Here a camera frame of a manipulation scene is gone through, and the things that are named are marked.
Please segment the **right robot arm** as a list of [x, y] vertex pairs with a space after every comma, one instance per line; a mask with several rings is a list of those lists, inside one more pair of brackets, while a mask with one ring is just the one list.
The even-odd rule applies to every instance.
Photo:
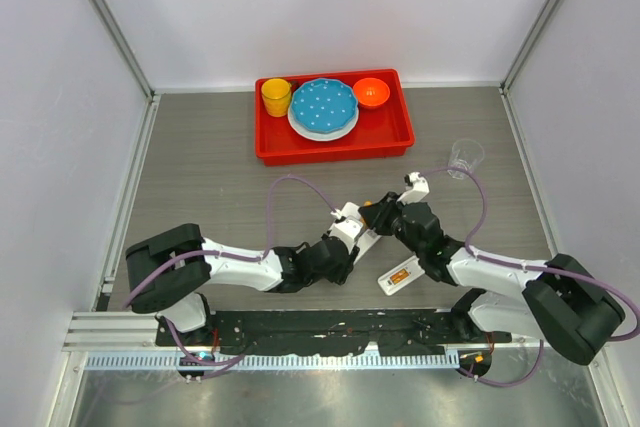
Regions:
[[451, 318], [462, 341], [485, 332], [524, 335], [587, 365], [625, 319], [620, 304], [571, 256], [549, 261], [492, 256], [445, 234], [427, 203], [407, 203], [393, 192], [359, 213], [375, 234], [395, 238], [413, 254], [379, 277], [386, 295], [423, 276], [467, 288]]

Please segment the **slim white remote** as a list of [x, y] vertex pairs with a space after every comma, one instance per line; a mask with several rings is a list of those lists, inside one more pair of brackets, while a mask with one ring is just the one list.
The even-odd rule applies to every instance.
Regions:
[[361, 261], [381, 237], [372, 230], [366, 230], [354, 244], [352, 249], [353, 265]]

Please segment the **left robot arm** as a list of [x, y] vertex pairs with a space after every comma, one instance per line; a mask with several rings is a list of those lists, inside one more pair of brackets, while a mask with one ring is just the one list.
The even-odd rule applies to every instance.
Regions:
[[200, 346], [211, 338], [213, 322], [198, 288], [295, 293], [320, 280], [341, 285], [359, 255], [361, 229], [359, 221], [341, 217], [313, 245], [252, 251], [218, 244], [203, 237], [198, 225], [183, 224], [126, 250], [130, 294], [124, 306], [168, 319], [187, 343]]

